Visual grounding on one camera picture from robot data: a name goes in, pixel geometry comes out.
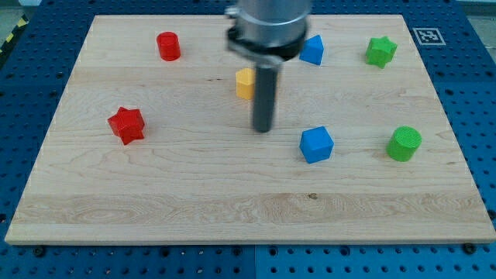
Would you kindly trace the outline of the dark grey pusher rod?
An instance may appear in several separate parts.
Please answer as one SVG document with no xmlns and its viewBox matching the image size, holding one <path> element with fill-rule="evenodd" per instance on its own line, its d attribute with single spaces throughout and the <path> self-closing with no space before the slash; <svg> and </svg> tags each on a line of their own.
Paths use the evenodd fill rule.
<svg viewBox="0 0 496 279">
<path fill-rule="evenodd" d="M 252 124 L 259 133 L 269 132 L 272 128 L 278 72 L 276 67 L 266 64 L 255 66 Z"/>
</svg>

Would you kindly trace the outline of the black flange mount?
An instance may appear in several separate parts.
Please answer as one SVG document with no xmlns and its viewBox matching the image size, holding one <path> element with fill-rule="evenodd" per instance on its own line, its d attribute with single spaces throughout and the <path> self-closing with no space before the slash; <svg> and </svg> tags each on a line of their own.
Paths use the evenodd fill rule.
<svg viewBox="0 0 496 279">
<path fill-rule="evenodd" d="M 226 31 L 227 49 L 255 63 L 279 65 L 296 57 L 302 50 L 308 28 L 297 33 L 295 39 L 280 45 L 259 43 L 243 38 L 242 29 L 233 26 Z"/>
</svg>

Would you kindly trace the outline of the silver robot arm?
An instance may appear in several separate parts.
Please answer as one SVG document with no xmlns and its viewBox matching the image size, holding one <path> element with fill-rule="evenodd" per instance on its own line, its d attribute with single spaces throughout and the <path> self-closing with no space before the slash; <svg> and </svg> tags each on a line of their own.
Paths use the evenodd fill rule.
<svg viewBox="0 0 496 279">
<path fill-rule="evenodd" d="M 225 14 L 227 49 L 254 63 L 252 126 L 271 130 L 282 64 L 301 52 L 308 32 L 311 0 L 238 0 Z"/>
</svg>

